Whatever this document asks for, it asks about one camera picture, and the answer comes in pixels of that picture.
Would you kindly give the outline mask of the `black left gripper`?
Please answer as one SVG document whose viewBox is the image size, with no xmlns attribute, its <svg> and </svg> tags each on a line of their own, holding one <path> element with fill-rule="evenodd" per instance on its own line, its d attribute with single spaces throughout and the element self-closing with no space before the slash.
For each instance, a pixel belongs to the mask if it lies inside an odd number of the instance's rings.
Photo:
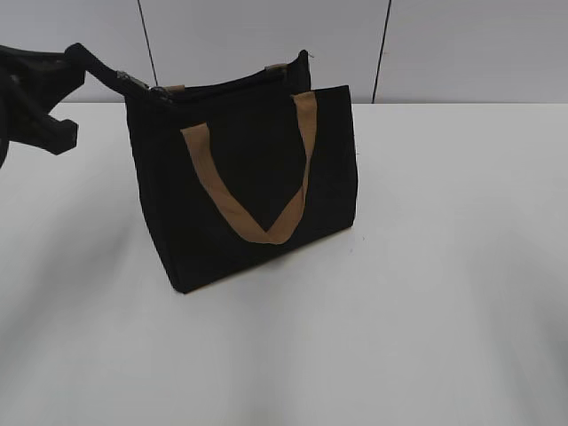
<svg viewBox="0 0 568 426">
<path fill-rule="evenodd" d="M 49 116 L 37 97 L 45 81 L 74 91 L 83 86 L 85 71 L 65 53 L 48 54 L 1 46 L 1 165 L 5 163 L 11 142 L 55 155 L 76 147 L 78 124 Z"/>
</svg>

